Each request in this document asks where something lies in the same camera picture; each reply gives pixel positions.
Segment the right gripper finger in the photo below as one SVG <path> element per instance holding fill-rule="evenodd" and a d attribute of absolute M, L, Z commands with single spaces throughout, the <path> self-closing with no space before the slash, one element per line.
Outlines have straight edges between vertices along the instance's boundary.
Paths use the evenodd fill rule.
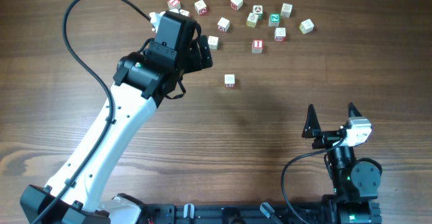
<path fill-rule="evenodd" d="M 362 114 L 358 111 L 353 102 L 348 104 L 348 117 L 362 117 Z"/>
<path fill-rule="evenodd" d="M 321 136 L 321 126 L 313 104 L 308 106 L 306 122 L 302 132 L 303 138 L 317 138 Z"/>

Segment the red U letter block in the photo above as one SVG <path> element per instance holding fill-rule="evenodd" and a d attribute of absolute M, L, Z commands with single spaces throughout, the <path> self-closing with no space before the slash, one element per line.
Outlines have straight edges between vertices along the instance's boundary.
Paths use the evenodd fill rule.
<path fill-rule="evenodd" d="M 236 85 L 236 79 L 234 74 L 224 75 L 224 82 L 226 88 L 234 88 Z"/>

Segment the red A letter block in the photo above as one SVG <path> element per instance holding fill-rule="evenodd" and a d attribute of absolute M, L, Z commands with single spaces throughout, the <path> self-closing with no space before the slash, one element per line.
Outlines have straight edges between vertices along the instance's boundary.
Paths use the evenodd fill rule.
<path fill-rule="evenodd" d="M 230 24 L 230 21 L 228 19 L 220 18 L 220 20 L 217 23 L 217 29 L 219 31 L 222 31 L 222 32 L 227 32 L 227 30 L 230 26 L 229 24 Z"/>

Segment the pretzel block red side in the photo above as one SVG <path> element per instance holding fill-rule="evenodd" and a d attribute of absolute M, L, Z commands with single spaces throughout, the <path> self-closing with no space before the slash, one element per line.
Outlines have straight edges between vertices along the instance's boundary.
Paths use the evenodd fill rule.
<path fill-rule="evenodd" d="M 285 28 L 276 28 L 274 34 L 275 41 L 285 41 L 286 40 L 286 29 Z"/>

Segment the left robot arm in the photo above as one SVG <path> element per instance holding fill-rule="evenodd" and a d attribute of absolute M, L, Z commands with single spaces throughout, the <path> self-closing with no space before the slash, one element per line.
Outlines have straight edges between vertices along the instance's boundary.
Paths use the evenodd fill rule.
<path fill-rule="evenodd" d="M 114 167 L 138 129 L 184 74 L 211 67 L 207 38 L 196 20 L 155 13 L 156 36 L 120 59 L 101 112 L 82 141 L 43 187 L 28 186 L 20 204 L 31 223 L 141 223 L 146 204 L 125 194 L 103 202 Z"/>

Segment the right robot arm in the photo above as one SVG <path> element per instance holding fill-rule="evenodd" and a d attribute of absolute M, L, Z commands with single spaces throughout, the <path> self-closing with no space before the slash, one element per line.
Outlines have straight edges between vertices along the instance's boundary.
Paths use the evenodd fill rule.
<path fill-rule="evenodd" d="M 378 197 L 382 166 L 373 159 L 357 159 L 354 148 L 367 141 L 371 122 L 354 106 L 348 105 L 348 119 L 338 130 L 323 131 L 313 105 L 308 106 L 302 137 L 312 138 L 313 149 L 325 151 L 325 166 L 333 184 L 333 194 L 322 198 L 324 223 L 364 223 L 383 221 Z"/>

